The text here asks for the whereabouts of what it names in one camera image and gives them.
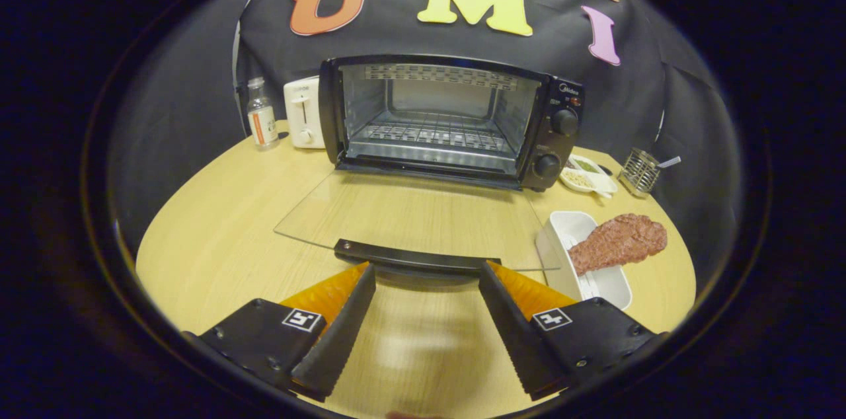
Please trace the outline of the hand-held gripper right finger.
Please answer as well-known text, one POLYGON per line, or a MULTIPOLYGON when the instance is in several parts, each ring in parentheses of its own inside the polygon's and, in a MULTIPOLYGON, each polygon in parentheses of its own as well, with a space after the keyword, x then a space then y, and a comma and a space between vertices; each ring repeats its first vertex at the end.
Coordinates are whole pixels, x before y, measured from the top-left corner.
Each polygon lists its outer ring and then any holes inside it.
POLYGON ((604 298, 575 301, 494 262, 481 266, 479 290, 532 400, 610 379, 664 337, 604 298))

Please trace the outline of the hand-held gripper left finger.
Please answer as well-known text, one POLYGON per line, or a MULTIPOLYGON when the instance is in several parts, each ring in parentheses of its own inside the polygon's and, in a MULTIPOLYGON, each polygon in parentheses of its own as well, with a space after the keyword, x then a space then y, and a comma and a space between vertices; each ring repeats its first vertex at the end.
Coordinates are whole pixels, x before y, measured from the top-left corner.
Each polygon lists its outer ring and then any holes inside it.
POLYGON ((251 299, 186 338, 235 373, 323 402, 344 371, 377 289, 364 262, 275 303, 251 299))

